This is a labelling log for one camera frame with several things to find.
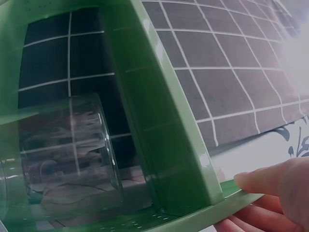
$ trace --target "green plastic frame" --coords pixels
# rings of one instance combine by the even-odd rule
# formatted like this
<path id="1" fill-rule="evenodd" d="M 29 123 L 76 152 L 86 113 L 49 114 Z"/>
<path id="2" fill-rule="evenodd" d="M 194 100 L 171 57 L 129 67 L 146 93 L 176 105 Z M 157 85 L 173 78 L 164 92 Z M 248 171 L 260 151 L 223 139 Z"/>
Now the green plastic frame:
<path id="1" fill-rule="evenodd" d="M 140 0 L 9 0 L 0 6 L 0 154 L 6 177 L 9 231 L 36 231 L 19 154 L 19 70 L 29 23 L 85 7 L 100 7 L 117 67 L 126 114 L 154 205 L 131 216 L 57 231 L 199 231 L 261 195 L 219 184 L 187 99 Z M 165 221 L 152 218 L 168 218 Z M 141 218 L 144 227 L 127 223 Z"/>

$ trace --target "hand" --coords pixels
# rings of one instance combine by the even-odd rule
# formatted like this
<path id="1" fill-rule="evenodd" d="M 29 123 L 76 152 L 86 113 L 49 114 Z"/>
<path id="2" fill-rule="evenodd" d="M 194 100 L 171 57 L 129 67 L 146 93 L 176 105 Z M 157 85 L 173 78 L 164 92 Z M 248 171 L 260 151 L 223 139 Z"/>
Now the hand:
<path id="1" fill-rule="evenodd" d="M 309 157 L 234 177 L 262 198 L 215 225 L 218 232 L 309 232 Z"/>

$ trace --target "white grout line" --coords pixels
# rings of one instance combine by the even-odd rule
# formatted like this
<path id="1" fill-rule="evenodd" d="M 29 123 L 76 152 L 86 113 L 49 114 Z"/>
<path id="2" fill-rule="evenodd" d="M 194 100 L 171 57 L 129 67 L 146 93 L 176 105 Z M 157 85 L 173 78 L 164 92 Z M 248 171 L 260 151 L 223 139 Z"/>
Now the white grout line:
<path id="1" fill-rule="evenodd" d="M 243 4 L 243 2 L 240 1 L 240 3 L 241 3 L 241 5 L 245 8 L 245 10 L 250 14 L 249 10 L 248 10 L 247 7 Z M 233 16 L 232 16 L 232 19 L 234 20 L 234 22 L 236 23 L 237 27 L 239 28 L 239 30 L 240 30 L 241 33 L 242 33 L 242 30 L 241 30 L 240 26 L 237 24 L 237 22 L 235 21 L 235 19 L 234 19 Z M 253 19 L 253 21 L 255 22 L 255 24 L 257 25 L 257 27 L 260 29 L 260 31 L 262 32 L 263 36 L 266 38 L 266 35 L 265 35 L 264 32 L 262 31 L 260 25 L 256 22 L 255 18 L 252 17 L 252 19 Z M 252 50 L 252 48 L 251 48 L 251 46 L 250 46 L 248 40 L 247 40 L 246 38 L 245 38 L 245 40 L 246 40 L 246 43 L 247 43 L 247 45 L 248 45 L 250 51 L 252 52 L 254 58 L 256 59 L 257 63 L 259 64 L 260 67 L 262 67 L 260 61 L 258 60 L 258 58 L 256 57 L 256 55 L 254 54 L 254 52 L 253 52 L 253 50 Z M 265 78 L 267 79 L 268 83 L 270 84 L 270 86 L 271 86 L 272 89 L 275 91 L 276 95 L 278 96 L 279 101 L 280 101 L 280 105 L 282 105 L 282 98 L 281 98 L 279 92 L 276 90 L 276 88 L 274 87 L 274 85 L 273 85 L 272 82 L 270 81 L 269 77 L 266 75 L 265 70 L 262 70 L 262 72 L 263 72 Z M 281 107 L 281 116 L 282 116 L 282 119 L 284 120 L 284 122 L 287 124 L 288 122 L 286 121 L 286 119 L 285 119 L 285 117 L 284 117 L 284 114 L 283 114 L 283 107 Z"/>
<path id="2" fill-rule="evenodd" d="M 68 79 L 50 81 L 50 82 L 45 82 L 45 83 L 38 84 L 38 85 L 34 85 L 34 86 L 29 86 L 29 87 L 25 87 L 25 88 L 20 88 L 20 89 L 18 90 L 18 92 L 26 91 L 26 90 L 33 89 L 33 88 L 38 88 L 38 87 L 41 87 L 41 86 L 52 85 L 52 84 L 55 84 L 55 83 L 65 82 L 65 81 L 68 81 Z"/>
<path id="3" fill-rule="evenodd" d="M 272 22 L 271 22 L 271 24 L 272 24 L 272 26 L 275 28 L 276 32 L 279 34 L 280 38 L 281 38 L 282 40 L 284 40 L 284 38 L 282 37 L 281 33 L 277 30 L 277 28 L 274 26 L 274 24 L 273 24 Z M 278 62 L 279 65 L 282 67 L 281 71 L 284 73 L 284 75 L 285 75 L 285 77 L 286 77 L 286 80 L 289 82 L 289 84 L 291 85 L 291 87 L 293 88 L 293 90 L 297 93 L 298 101 L 300 101 L 300 94 L 299 94 L 298 90 L 295 88 L 295 86 L 294 86 L 294 84 L 293 84 L 293 82 L 292 82 L 290 76 L 289 76 L 289 75 L 286 73 L 286 71 L 284 70 L 284 65 L 282 64 L 282 62 L 281 62 L 280 59 L 278 58 L 278 56 L 277 56 L 277 54 L 276 54 L 275 49 L 273 48 L 273 46 L 272 46 L 270 43 L 268 43 L 268 44 L 269 44 L 269 46 L 271 47 L 271 50 L 272 50 L 272 52 L 274 53 L 274 55 L 275 55 L 275 57 L 276 57 L 276 59 L 277 59 L 277 62 Z M 304 114 L 304 112 L 303 112 L 302 109 L 301 109 L 300 103 L 299 103 L 298 108 L 299 108 L 299 111 L 300 111 L 301 115 L 302 115 L 302 116 L 306 116 L 306 114 Z"/>
<path id="4" fill-rule="evenodd" d="M 76 34 L 71 34 L 70 36 L 81 36 L 81 35 L 92 35 L 92 34 L 101 34 L 104 33 L 104 31 L 94 31 L 94 32 L 86 32 L 86 33 L 76 33 Z M 48 39 L 44 39 L 44 40 L 39 40 L 36 42 L 32 42 L 32 43 L 28 43 L 26 45 L 24 45 L 24 47 L 29 47 L 35 44 L 40 44 L 40 43 L 44 43 L 46 41 L 50 41 L 50 40 L 56 40 L 56 39 L 62 39 L 62 38 L 68 38 L 68 35 L 60 35 L 60 36 L 55 36 L 55 37 L 51 37 Z"/>
<path id="5" fill-rule="evenodd" d="M 126 134 L 117 134 L 117 135 L 112 135 L 110 136 L 110 139 L 117 139 L 117 138 L 122 138 L 122 137 L 128 137 L 131 136 L 131 133 L 126 133 Z"/>
<path id="6" fill-rule="evenodd" d="M 56 39 L 61 39 L 61 38 L 67 38 L 67 35 L 55 36 L 55 37 L 52 37 L 52 38 L 48 38 L 48 39 L 44 39 L 44 40 L 39 40 L 39 41 L 36 41 L 36 42 L 28 43 L 28 44 L 24 45 L 24 47 L 29 47 L 31 45 L 40 44 L 40 43 L 43 43 L 43 42 L 46 42 L 46 41 L 56 40 Z"/>
<path id="7" fill-rule="evenodd" d="M 174 31 L 174 29 L 173 29 L 173 27 L 172 27 L 172 24 L 171 24 L 171 22 L 170 22 L 170 20 L 169 20 L 168 14 L 167 14 L 167 12 L 165 11 L 165 8 L 164 8 L 164 6 L 163 6 L 161 0 L 159 0 L 159 4 L 160 4 L 160 7 L 161 7 L 161 9 L 162 9 L 162 11 L 163 11 L 164 17 L 165 17 L 165 19 L 166 19 L 166 21 L 167 21 L 167 23 L 168 23 L 168 25 L 169 25 L 169 28 L 170 28 L 170 30 L 171 30 L 171 32 L 172 32 L 172 34 L 173 34 L 173 37 L 174 37 L 174 39 L 175 39 L 175 41 L 176 41 L 176 43 L 177 43 L 177 46 L 179 47 L 179 50 L 180 50 L 180 52 L 181 52 L 181 54 L 182 54 L 182 57 L 183 57 L 183 59 L 184 59 L 184 62 L 185 62 L 185 64 L 186 64 L 186 66 L 188 67 L 188 70 L 189 70 L 189 72 L 190 72 L 190 74 L 191 74 L 191 77 L 192 77 L 192 79 L 193 79 L 193 82 L 195 83 L 195 85 L 196 85 L 196 87 L 197 87 L 197 90 L 198 90 L 198 92 L 199 92 L 199 94 L 200 94 L 200 96 L 201 96 L 201 98 L 202 98 L 202 101 L 203 101 L 203 103 L 204 103 L 204 106 L 205 106 L 205 108 L 206 108 L 208 114 L 209 114 L 210 117 L 212 118 L 212 114 L 211 114 L 211 111 L 210 111 L 210 109 L 209 109 L 209 107 L 208 107 L 208 104 L 207 104 L 207 102 L 206 102 L 206 99 L 205 99 L 205 97 L 204 97 L 204 95 L 203 95 L 203 93 L 202 93 L 201 88 L 199 87 L 199 85 L 198 85 L 198 83 L 197 83 L 197 80 L 196 80 L 196 78 L 195 78 L 195 76 L 194 76 L 193 71 L 192 71 L 191 68 L 190 68 L 189 62 L 188 62 L 188 60 L 187 60 L 187 58 L 186 58 L 186 56 L 185 56 L 185 53 L 184 53 L 184 51 L 183 51 L 183 48 L 182 48 L 182 46 L 181 46 L 181 44 L 180 44 L 180 42 L 179 42 L 179 40 L 178 40 L 178 38 L 177 38 L 177 35 L 176 35 L 176 33 L 175 33 L 175 31 Z M 214 121 L 213 121 L 213 120 L 211 121 L 211 124 L 212 124 L 212 131 L 213 131 L 214 141 L 215 141 L 216 146 L 218 146 L 219 143 L 218 143 L 217 134 L 216 134 L 216 127 L 215 127 L 215 124 L 214 124 Z"/>
<path id="8" fill-rule="evenodd" d="M 70 19 L 69 19 L 69 31 L 68 31 L 68 92 L 69 97 L 71 97 L 71 25 L 72 25 L 72 12 L 70 12 Z"/>
<path id="9" fill-rule="evenodd" d="M 201 12 L 201 14 L 203 15 L 203 18 L 204 18 L 205 22 L 207 23 L 208 27 L 209 27 L 210 30 L 212 31 L 212 35 L 214 36 L 215 41 L 217 42 L 218 46 L 220 47 L 221 52 L 223 53 L 223 55 L 224 55 L 224 57 L 225 57 L 225 59 L 226 59 L 228 65 L 231 67 L 231 70 L 232 70 L 232 72 L 233 72 L 235 78 L 237 79 L 237 81 L 239 82 L 239 85 L 241 86 L 242 90 L 243 90 L 244 93 L 246 94 L 246 96 L 247 96 L 247 98 L 248 98 L 248 100 L 249 100 L 249 102 L 250 102 L 250 104 L 251 104 L 253 110 L 255 110 L 254 103 L 253 103 L 253 101 L 252 101 L 252 99 L 251 99 L 249 93 L 247 92 L 246 88 L 243 86 L 242 82 L 240 81 L 240 79 L 239 79 L 237 73 L 236 73 L 235 70 L 233 69 L 233 66 L 232 66 L 231 61 L 230 61 L 229 58 L 227 57 L 227 54 L 225 53 L 223 47 L 221 46 L 221 43 L 219 42 L 219 40 L 218 40 L 216 34 L 215 34 L 215 33 L 213 32 L 213 30 L 212 30 L 212 26 L 210 25 L 210 23 L 209 23 L 209 21 L 207 20 L 207 18 L 206 18 L 206 16 L 205 16 L 204 12 L 202 11 L 202 9 L 200 8 L 200 6 L 199 6 L 198 4 L 197 4 L 197 8 L 199 9 L 199 11 Z M 257 125 L 256 113 L 254 113 L 254 123 L 255 123 L 255 127 L 256 127 L 257 132 L 260 134 L 260 129 L 259 129 L 258 125 Z"/>
<path id="10" fill-rule="evenodd" d="M 131 136 L 131 133 L 113 135 L 113 136 L 110 136 L 110 139 L 122 138 L 122 137 L 127 137 L 127 136 Z M 97 142 L 100 142 L 100 140 L 99 139 L 89 139 L 89 140 L 84 140 L 84 141 L 78 141 L 78 142 L 75 142 L 74 144 L 75 145 L 87 145 L 89 143 L 97 143 Z M 37 149 L 32 149 L 32 150 L 27 150 L 27 151 L 21 151 L 20 154 L 29 154 L 29 153 L 40 152 L 40 151 L 60 149 L 60 148 L 64 148 L 64 147 L 68 147 L 72 145 L 73 143 L 48 146 L 48 147 L 37 148 Z"/>
<path id="11" fill-rule="evenodd" d="M 252 3 L 256 4 L 256 5 L 265 6 L 265 7 L 267 7 L 267 8 L 270 8 L 270 9 L 271 9 L 271 7 L 269 7 L 269 6 L 268 6 L 268 5 L 266 5 L 266 4 L 260 4 L 260 3 L 258 3 L 258 2 L 252 1 L 252 0 L 247 0 L 247 1 L 252 2 Z"/>
<path id="12" fill-rule="evenodd" d="M 102 76 L 113 76 L 115 75 L 114 72 L 110 73 L 105 73 L 105 74 L 97 74 L 97 75 L 90 75 L 90 76 L 80 76 L 80 77 L 73 77 L 71 78 L 72 81 L 74 80 L 83 80 L 83 79 L 88 79 L 88 78 L 95 78 L 95 77 L 102 77 Z"/>
<path id="13" fill-rule="evenodd" d="M 95 34 L 103 34 L 104 32 L 105 32 L 105 31 L 100 30 L 100 31 L 93 31 L 93 32 L 76 33 L 76 34 L 72 34 L 71 36 L 95 35 Z"/>
<path id="14" fill-rule="evenodd" d="M 285 12 L 292 17 L 291 13 L 288 11 L 288 9 L 284 6 L 284 4 L 281 2 L 281 0 L 275 0 L 281 7 L 283 10 L 285 10 Z"/>
<path id="15" fill-rule="evenodd" d="M 84 144 L 95 143 L 95 142 L 99 142 L 99 140 L 98 139 L 89 139 L 89 140 L 76 142 L 75 144 L 76 145 L 84 145 Z M 61 145 L 55 145 L 55 146 L 48 146 L 48 147 L 37 148 L 37 149 L 32 149 L 32 150 L 27 150 L 27 151 L 21 151 L 20 154 L 29 154 L 29 153 L 39 152 L 39 151 L 59 149 L 59 148 L 64 148 L 64 147 L 68 147 L 68 146 L 72 146 L 72 145 L 73 145 L 73 143 L 61 144 Z"/>
<path id="16" fill-rule="evenodd" d="M 267 70 L 267 71 L 282 71 L 281 68 L 263 68 L 263 67 L 190 67 L 192 70 L 213 70 L 213 69 L 223 69 L 223 70 L 230 70 L 230 69 L 235 69 L 235 70 Z M 176 67 L 174 70 L 188 70 L 187 67 Z"/>
<path id="17" fill-rule="evenodd" d="M 71 97 L 71 26 L 72 26 L 72 12 L 70 12 L 69 19 L 69 32 L 68 32 L 68 93 L 69 97 Z M 76 141 L 75 141 L 75 131 L 74 131 L 74 117 L 73 117 L 73 106 L 72 99 L 69 99 L 70 105 L 70 127 L 71 127 L 71 136 L 73 141 L 73 152 L 75 157 L 75 166 L 78 176 L 81 176 L 81 170 L 79 168 L 77 149 L 76 149 Z"/>
<path id="18" fill-rule="evenodd" d="M 142 0 L 142 2 L 157 2 L 157 0 Z M 170 1 L 170 0 L 160 0 L 160 2 L 162 3 L 175 3 L 175 4 L 184 4 L 184 5 L 199 5 L 199 6 L 203 6 L 203 7 L 209 7 L 209 8 L 214 8 L 214 9 L 218 9 L 218 10 L 225 10 L 225 11 L 230 11 L 230 12 L 233 12 L 233 13 L 238 13 L 238 14 L 243 14 L 243 15 L 247 15 L 247 16 L 250 16 L 244 12 L 241 12 L 241 11 L 235 11 L 235 10 L 231 10 L 231 9 L 228 9 L 227 7 L 220 7 L 220 6 L 213 6 L 213 5 L 207 5 L 207 4 L 203 4 L 203 3 L 193 3 L 193 2 L 183 2 L 183 1 Z M 255 18 L 258 18 L 258 19 L 261 19 L 261 20 L 265 20 L 265 21 L 269 21 L 270 19 L 267 19 L 267 18 L 262 18 L 262 17 L 258 17 L 258 16 L 253 16 Z"/>
<path id="19" fill-rule="evenodd" d="M 155 29 L 156 31 L 171 31 L 170 29 Z M 209 34 L 217 34 L 217 35 L 231 35 L 231 36 L 239 36 L 244 38 L 252 38 L 257 40 L 264 40 L 269 42 L 275 42 L 275 43 L 282 43 L 282 41 L 279 40 L 272 40 L 267 38 L 261 38 L 251 35 L 244 35 L 244 34 L 237 34 L 237 33 L 229 33 L 229 32 L 223 32 L 223 31 L 211 31 L 211 30 L 194 30 L 194 29 L 173 29 L 173 31 L 183 31 L 183 32 L 197 32 L 197 33 L 209 33 Z"/>
<path id="20" fill-rule="evenodd" d="M 83 79 L 87 79 L 87 78 L 95 78 L 95 77 L 103 77 L 103 76 L 113 76 L 113 75 L 115 75 L 115 73 L 114 73 L 114 72 L 111 72 L 111 73 L 98 74 L 98 75 L 73 77 L 73 78 L 70 78 L 70 80 L 71 80 L 71 81 L 74 81 L 74 80 L 83 80 Z M 69 80 L 69 79 L 67 78 L 67 79 L 62 79 L 62 80 L 56 80 L 56 81 L 45 82 L 45 83 L 41 83 L 41 84 L 34 85 L 34 86 L 29 86 L 29 87 L 25 87 L 25 88 L 20 88 L 20 89 L 18 90 L 18 92 L 22 92 L 22 91 L 29 90 L 29 89 L 33 89 L 33 88 L 37 88 L 37 87 L 52 85 L 52 84 L 55 84 L 55 83 L 65 82 L 65 81 L 68 81 L 68 80 Z"/>
<path id="21" fill-rule="evenodd" d="M 282 105 L 274 105 L 274 106 L 269 106 L 269 107 L 265 107 L 265 108 L 259 108 L 256 110 L 248 110 L 248 111 L 242 111 L 242 112 L 238 112 L 238 113 L 234 113 L 234 114 L 228 114 L 228 115 L 222 115 L 222 116 L 215 116 L 213 118 L 205 118 L 205 119 L 200 119 L 197 120 L 197 123 L 202 123 L 202 122 L 209 122 L 212 120 L 218 120 L 218 119 L 223 119 L 223 118 L 229 118 L 229 117 L 234 117 L 234 116 L 239 116 L 239 115 L 246 115 L 246 114 L 252 114 L 254 112 L 261 112 L 261 111 L 266 111 L 266 110 L 273 110 L 273 109 L 278 109 L 281 107 L 285 107 L 285 106 L 290 106 L 290 105 L 297 105 L 299 103 L 307 103 L 309 102 L 309 99 L 307 100 L 301 100 L 301 101 L 296 101 L 296 102 L 290 102 L 290 103 L 284 103 Z"/>

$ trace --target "floral pattern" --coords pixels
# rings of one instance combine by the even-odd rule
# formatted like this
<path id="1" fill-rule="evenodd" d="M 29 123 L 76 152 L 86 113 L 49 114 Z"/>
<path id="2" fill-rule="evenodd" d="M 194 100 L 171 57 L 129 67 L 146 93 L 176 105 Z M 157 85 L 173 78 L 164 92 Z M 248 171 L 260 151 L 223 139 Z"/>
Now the floral pattern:
<path id="1" fill-rule="evenodd" d="M 288 128 L 289 125 L 294 125 L 296 131 Z M 276 128 L 274 132 L 279 133 L 290 143 L 288 153 L 291 158 L 309 156 L 309 116 L 302 118 L 297 123 L 292 122 L 286 126 Z"/>

